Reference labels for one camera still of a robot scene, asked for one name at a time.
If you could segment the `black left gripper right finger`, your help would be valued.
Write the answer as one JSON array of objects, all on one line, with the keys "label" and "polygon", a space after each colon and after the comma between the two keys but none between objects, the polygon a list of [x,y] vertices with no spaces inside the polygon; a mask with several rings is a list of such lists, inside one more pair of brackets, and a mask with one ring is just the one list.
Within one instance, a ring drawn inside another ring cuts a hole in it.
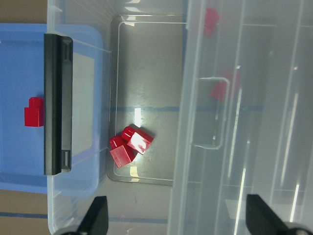
[{"label": "black left gripper right finger", "polygon": [[302,225],[288,226],[258,195],[246,196],[246,227],[252,235],[311,235]]}]

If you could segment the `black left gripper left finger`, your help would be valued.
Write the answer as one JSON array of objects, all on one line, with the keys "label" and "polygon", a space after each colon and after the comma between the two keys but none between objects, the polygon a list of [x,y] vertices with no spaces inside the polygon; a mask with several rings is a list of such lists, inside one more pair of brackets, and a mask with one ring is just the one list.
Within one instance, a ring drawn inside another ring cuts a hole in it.
[{"label": "black left gripper left finger", "polygon": [[59,235],[106,235],[109,229],[108,202],[106,196],[94,198],[79,226],[60,229]]}]

